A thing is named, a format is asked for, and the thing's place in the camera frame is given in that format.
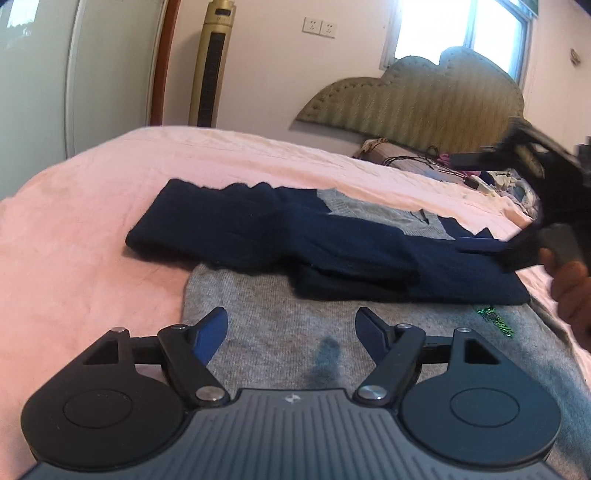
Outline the person's right hand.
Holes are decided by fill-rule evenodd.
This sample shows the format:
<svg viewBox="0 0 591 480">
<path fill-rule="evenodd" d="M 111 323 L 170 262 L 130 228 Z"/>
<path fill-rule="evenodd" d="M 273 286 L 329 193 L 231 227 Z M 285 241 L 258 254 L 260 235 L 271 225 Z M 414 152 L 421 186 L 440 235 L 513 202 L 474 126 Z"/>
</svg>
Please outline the person's right hand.
<svg viewBox="0 0 591 480">
<path fill-rule="evenodd" d="M 552 277 L 550 295 L 557 302 L 557 314 L 566 322 L 578 344 L 590 350 L 591 280 L 587 266 L 571 261 L 560 266 L 555 255 L 540 250 L 540 261 Z"/>
</svg>

